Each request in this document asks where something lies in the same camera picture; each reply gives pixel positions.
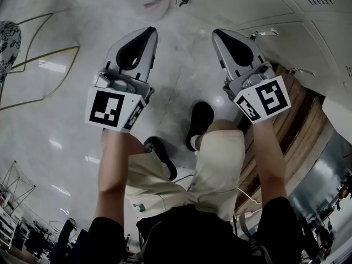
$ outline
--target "beige shorts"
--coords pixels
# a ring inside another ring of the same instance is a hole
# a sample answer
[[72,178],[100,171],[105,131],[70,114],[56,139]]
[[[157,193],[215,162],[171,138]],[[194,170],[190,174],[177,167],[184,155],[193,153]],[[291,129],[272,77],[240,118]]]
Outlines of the beige shorts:
[[230,221],[244,156],[241,131],[221,130],[206,134],[188,191],[168,180],[154,152],[129,156],[125,197],[135,208],[138,219],[192,204],[199,211],[214,213],[224,221]]

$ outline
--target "tag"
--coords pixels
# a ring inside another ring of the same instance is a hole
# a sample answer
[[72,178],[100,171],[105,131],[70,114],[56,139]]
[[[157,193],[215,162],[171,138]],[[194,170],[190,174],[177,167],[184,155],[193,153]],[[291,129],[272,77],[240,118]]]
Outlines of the tag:
[[241,90],[234,103],[252,123],[275,116],[291,107],[285,83],[281,76]]
[[140,95],[90,87],[85,123],[129,133],[145,106]]

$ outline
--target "leg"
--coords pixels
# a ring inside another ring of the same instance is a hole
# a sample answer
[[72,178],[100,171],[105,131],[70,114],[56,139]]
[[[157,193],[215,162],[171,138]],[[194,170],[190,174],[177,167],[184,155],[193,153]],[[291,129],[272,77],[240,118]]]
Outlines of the leg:
[[[126,145],[128,150],[128,178],[125,198],[128,199],[138,219],[153,217],[176,206],[188,204],[187,192],[166,177],[162,163],[154,151],[146,153],[142,143],[132,135]],[[105,145],[105,131],[102,134]]]
[[195,146],[199,154],[191,199],[198,210],[230,221],[245,156],[243,133],[232,122],[219,120],[197,138]]
[[56,264],[56,263],[59,264],[64,262],[66,258],[67,243],[70,238],[70,233],[72,232],[74,227],[75,226],[73,225],[71,219],[68,219],[65,222],[65,225],[62,228],[59,238],[57,240],[57,243],[55,245],[54,252],[52,253],[52,256],[51,256],[52,264]]

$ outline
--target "white floor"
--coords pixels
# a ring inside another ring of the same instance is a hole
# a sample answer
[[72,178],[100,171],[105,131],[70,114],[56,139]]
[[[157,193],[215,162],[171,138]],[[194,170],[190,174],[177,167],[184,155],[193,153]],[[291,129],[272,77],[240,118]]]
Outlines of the white floor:
[[[181,167],[194,169],[196,161],[184,146],[192,105],[205,100],[216,118],[234,119],[238,110],[222,91],[226,74],[211,43],[214,27],[181,11],[169,10],[160,20],[148,23],[127,0],[5,0],[0,6],[0,20],[15,22],[55,12],[34,41],[29,58],[81,46],[69,76],[52,97],[0,113],[0,177],[17,160],[36,185],[25,204],[45,222],[64,221],[63,210],[70,212],[78,227],[88,228],[92,221],[102,130],[84,124],[86,95],[108,49],[127,33],[152,25],[159,34],[149,78],[156,92],[132,133],[142,142],[151,135],[165,139],[180,175],[190,172]],[[17,63],[23,61],[30,38],[42,22],[21,25],[23,42]],[[73,52],[60,53],[29,65],[23,73],[8,75],[1,106],[48,94],[72,57]],[[136,218],[128,203],[125,214],[125,233],[134,235]]]

